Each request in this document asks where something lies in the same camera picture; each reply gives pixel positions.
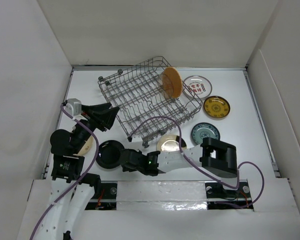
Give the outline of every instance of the metal edge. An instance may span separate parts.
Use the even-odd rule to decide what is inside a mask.
[[[69,77],[69,81],[68,81],[68,85],[66,87],[66,91],[65,91],[64,96],[63,96],[63,101],[66,100],[66,97],[68,95],[68,92],[69,92],[69,89],[70,89],[70,85],[71,85],[71,81],[72,81],[72,76],[74,75],[74,71],[75,71],[74,67],[72,67],[72,70],[71,70],[71,73],[70,73],[70,77]],[[62,115],[62,112],[60,111],[58,119],[56,121],[55,128],[54,128],[55,130],[57,130],[59,128],[59,126],[60,126],[61,115]],[[42,170],[42,173],[41,173],[41,179],[45,179],[46,178],[46,173],[49,171],[49,166],[50,166],[49,156],[50,156],[50,150],[49,150],[48,155],[46,156],[44,167],[43,167],[43,170]]]
[[[72,65],[73,71],[116,71],[118,68],[131,68],[134,65]],[[244,67],[181,67],[174,66],[183,71],[207,70],[207,71],[245,71]]]
[[[34,186],[34,182],[35,182],[35,180],[33,179],[33,180],[32,180],[32,183],[31,183],[31,186],[30,186],[30,190],[29,190],[28,197],[26,198],[26,201],[27,201],[27,202],[29,202],[29,198],[30,198],[30,194],[31,194],[32,187]]]
[[[266,132],[266,128],[265,128],[264,122],[263,122],[262,117],[261,117],[261,113],[260,113],[260,110],[259,110],[259,107],[258,107],[258,103],[257,103],[254,91],[253,91],[251,83],[250,83],[248,72],[246,70],[244,70],[243,74],[244,74],[245,81],[246,81],[246,84],[247,84],[248,89],[249,89],[249,93],[251,95],[251,99],[252,99],[252,102],[253,102],[253,105],[254,105],[256,115],[258,117],[259,123],[260,123],[262,131],[263,131],[264,138],[265,138],[267,146],[268,146],[268,150],[269,150],[270,157],[271,157],[271,162],[276,163],[276,159],[275,159],[275,156],[273,154],[271,144],[270,144],[267,132]]]

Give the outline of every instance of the white floor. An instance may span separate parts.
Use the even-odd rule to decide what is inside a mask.
[[[257,164],[265,177],[264,193],[252,210],[198,210],[198,211],[85,211],[74,239],[300,239],[300,214],[291,193],[288,181],[275,178],[270,153],[262,132],[254,105],[242,70],[204,70],[200,68],[179,68],[182,78],[200,75],[210,80],[211,95],[224,97],[231,106],[230,114],[221,120],[209,118],[203,110],[191,121],[182,125],[182,138],[188,147],[193,147],[190,139],[192,127],[200,122],[213,124],[220,131],[221,140],[237,148],[237,163],[251,161]],[[98,86],[98,77],[107,77],[116,70],[75,71],[66,98],[77,98],[84,105],[105,103]],[[65,115],[60,119],[60,128],[71,130],[74,122]],[[99,143],[106,140],[126,141],[127,137],[118,121],[107,132],[95,131]],[[144,152],[155,151],[157,140]],[[85,155],[85,168],[90,164],[95,145]],[[53,156],[49,156],[50,166]],[[52,167],[48,178],[51,178]],[[105,170],[95,164],[90,171],[100,175],[102,181],[199,181],[208,180],[193,168],[184,168],[156,177],[144,176],[138,172],[122,172],[118,167]],[[243,166],[240,178],[247,179],[252,199],[261,188],[261,178],[252,166]],[[37,219],[28,209],[31,219]],[[30,229],[31,222],[23,227]]]

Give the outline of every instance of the cable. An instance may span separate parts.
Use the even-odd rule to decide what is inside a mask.
[[[152,119],[160,119],[160,118],[168,119],[168,120],[174,122],[175,125],[177,126],[177,128],[178,128],[178,130],[179,130],[179,150],[180,150],[180,153],[183,154],[183,157],[185,158],[185,160],[186,160],[192,167],[194,167],[194,168],[195,168],[196,170],[198,170],[200,173],[206,175],[208,178],[211,178],[212,180],[216,181],[217,183],[222,184],[222,185],[224,185],[224,186],[226,186],[226,187],[228,187],[228,188],[230,188],[230,189],[235,189],[235,190],[237,190],[237,189],[239,188],[239,186],[240,186],[240,176],[239,176],[239,171],[237,172],[237,183],[236,183],[236,186],[231,186],[231,185],[229,185],[229,184],[227,184],[227,183],[225,183],[225,182],[222,182],[221,180],[215,178],[214,176],[208,174],[207,172],[203,171],[202,169],[200,169],[198,166],[196,166],[196,165],[195,165],[195,164],[194,164],[194,163],[193,163],[193,162],[192,162],[192,161],[184,154],[184,151],[183,151],[182,146],[181,146],[181,141],[182,141],[181,128],[180,128],[178,122],[177,122],[176,120],[174,120],[173,118],[171,118],[171,117],[168,117],[168,116],[153,116],[153,117],[150,117],[150,118],[148,118],[147,120],[143,121],[143,122],[142,122],[142,123],[141,123],[141,124],[140,124],[140,125],[139,125],[139,126],[138,126],[131,134],[130,134],[130,137],[131,137],[133,134],[135,134],[135,132],[136,132],[136,131],[137,131],[137,130],[145,123],[145,122],[147,122],[147,121],[149,121],[149,120],[152,120]],[[244,162],[240,163],[240,164],[238,165],[237,169],[239,170],[240,167],[241,167],[242,165],[244,165],[244,164],[251,164],[251,165],[253,165],[253,166],[259,171],[259,173],[260,173],[260,175],[261,175],[261,179],[262,179],[262,186],[261,186],[260,193],[258,194],[258,196],[255,198],[254,201],[250,202],[249,204],[243,205],[243,206],[239,206],[239,205],[236,205],[236,204],[233,204],[233,203],[230,203],[230,202],[222,202],[222,201],[217,202],[218,204],[226,204],[226,205],[230,205],[230,206],[232,206],[232,207],[234,207],[234,208],[237,208],[237,209],[244,209],[244,208],[249,207],[249,206],[251,206],[252,204],[254,204],[254,203],[255,203],[256,201],[258,201],[258,199],[261,197],[261,195],[262,195],[262,193],[263,193],[263,191],[264,191],[264,188],[265,188],[265,177],[264,177],[264,175],[263,175],[261,169],[260,169],[256,164],[254,164],[253,162],[250,162],[250,161],[244,161]]]
[[[47,213],[52,209],[52,207],[54,206],[55,203],[59,202],[60,199],[62,199],[68,192],[71,191],[71,189],[73,189],[84,177],[85,175],[89,172],[89,170],[92,168],[92,166],[94,165],[98,153],[99,153],[99,141],[97,136],[88,128],[86,127],[83,123],[81,123],[79,120],[73,118],[69,113],[66,112],[66,110],[64,109],[64,103],[61,104],[60,106],[61,111],[70,119],[73,119],[77,124],[79,124],[81,127],[83,127],[88,133],[91,134],[91,136],[94,138],[95,140],[95,145],[96,145],[96,150],[95,150],[95,154],[94,157],[90,163],[90,165],[87,167],[87,169],[84,171],[84,173],[82,173],[82,175],[77,179],[77,181],[75,181],[75,183],[73,183],[71,186],[69,186],[63,193],[60,194],[59,197],[56,198],[56,200],[53,201],[53,203],[44,211],[44,213],[42,214],[42,216],[39,218],[38,222],[36,223],[30,239],[29,240],[33,240],[36,234],[36,231],[38,230],[40,223],[42,222],[42,220],[45,218],[45,216],[47,215]]]
[[[101,201],[101,199],[103,198],[103,196],[104,196],[104,193],[105,193],[105,190],[103,189],[103,190],[102,190],[102,192],[101,192],[101,195],[100,195],[100,197],[98,198],[98,203],[97,203],[97,206],[100,206],[100,205],[101,205],[100,201]]]
[[[240,191],[240,193],[244,196],[245,203],[248,205],[248,197],[247,197],[247,195],[243,191]]]

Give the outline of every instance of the metal wire rack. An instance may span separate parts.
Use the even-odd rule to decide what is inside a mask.
[[[119,69],[111,76],[98,78],[106,101],[120,107],[117,119],[128,137],[151,117],[171,117],[181,125],[200,111],[203,102],[185,84],[179,98],[167,97],[161,76],[170,66],[163,56],[157,56],[128,69]],[[142,137],[142,145],[147,148],[151,140],[175,127],[173,122],[157,118],[145,123],[135,134]]]

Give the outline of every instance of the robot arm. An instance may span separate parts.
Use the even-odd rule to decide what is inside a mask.
[[[220,178],[233,179],[238,175],[236,147],[226,142],[204,138],[201,145],[184,150],[184,154],[198,167],[203,167]],[[139,171],[150,176],[192,167],[180,151],[153,151],[143,155],[140,150],[124,149],[119,161],[123,172]]]
[[[84,157],[54,156],[49,205],[80,176]],[[69,191],[48,212],[41,223],[35,240],[71,240],[74,227],[81,219],[88,202],[101,193],[100,176],[87,173],[75,191]]]

